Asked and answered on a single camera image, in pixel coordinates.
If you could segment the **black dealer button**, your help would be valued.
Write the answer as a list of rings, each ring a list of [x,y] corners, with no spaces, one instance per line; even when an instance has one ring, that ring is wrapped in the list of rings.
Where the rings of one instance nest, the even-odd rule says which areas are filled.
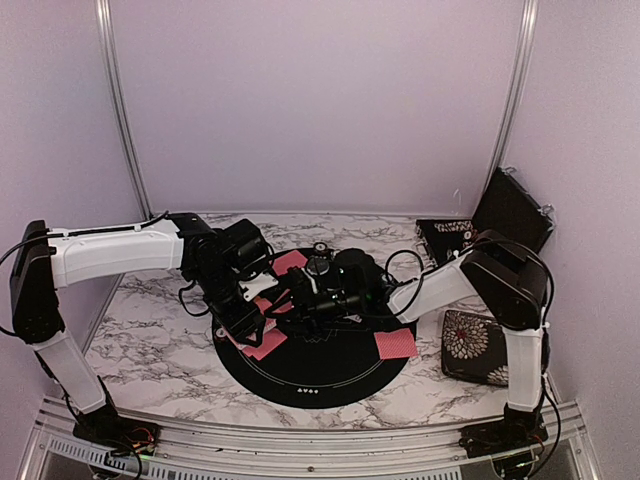
[[[330,262],[326,258],[313,257],[306,264],[306,271],[313,276],[325,275],[330,270]]]

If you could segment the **red card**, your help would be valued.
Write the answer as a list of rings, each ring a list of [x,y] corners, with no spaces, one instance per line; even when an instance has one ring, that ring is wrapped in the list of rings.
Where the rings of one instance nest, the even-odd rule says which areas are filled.
[[[241,352],[247,358],[253,358],[255,360],[261,361],[263,358],[265,358],[267,355],[269,355],[276,347],[277,347],[277,344],[268,343],[268,342],[264,341],[258,347],[245,346],[241,350]]]
[[[376,332],[375,343],[381,360],[411,358],[418,355],[415,338],[408,328]]]
[[[271,330],[264,335],[263,341],[259,347],[246,349],[247,355],[257,360],[262,360],[286,340],[287,336],[285,334],[279,330]]]
[[[308,259],[298,250],[291,250],[277,257],[273,270],[278,275],[285,275],[290,268],[304,268]]]

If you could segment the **red playing card deck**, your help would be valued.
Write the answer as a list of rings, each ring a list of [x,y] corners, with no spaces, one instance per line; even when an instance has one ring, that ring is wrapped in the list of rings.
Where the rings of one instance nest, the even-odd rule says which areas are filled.
[[[271,301],[261,297],[249,302],[234,301],[224,306],[214,317],[236,344],[258,347],[266,334],[277,331],[276,319],[265,316],[273,306]]]

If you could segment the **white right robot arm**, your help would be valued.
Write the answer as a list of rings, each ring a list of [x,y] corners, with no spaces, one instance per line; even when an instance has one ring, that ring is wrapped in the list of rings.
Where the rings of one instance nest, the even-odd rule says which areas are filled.
[[[495,438],[515,448],[534,431],[548,363],[546,315],[553,298],[549,269],[536,252],[487,230],[457,257],[399,282],[361,249],[315,253],[281,278],[283,295],[265,315],[280,327],[314,332],[324,321],[357,316],[375,331],[412,323],[473,296],[499,324],[506,343],[508,394]]]

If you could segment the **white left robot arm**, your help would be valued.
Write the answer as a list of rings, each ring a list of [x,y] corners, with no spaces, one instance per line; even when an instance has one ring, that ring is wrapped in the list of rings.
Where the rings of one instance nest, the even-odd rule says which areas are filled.
[[[110,289],[130,273],[177,271],[201,290],[206,313],[236,342],[256,346],[265,318],[255,299],[277,284],[272,248],[254,223],[241,219],[214,228],[195,213],[166,212],[141,223],[85,229],[34,220],[7,253],[15,258],[11,335],[33,350],[106,445],[125,438],[126,423],[78,345],[97,319],[81,326],[71,300],[82,293],[91,302],[106,300],[99,288]]]

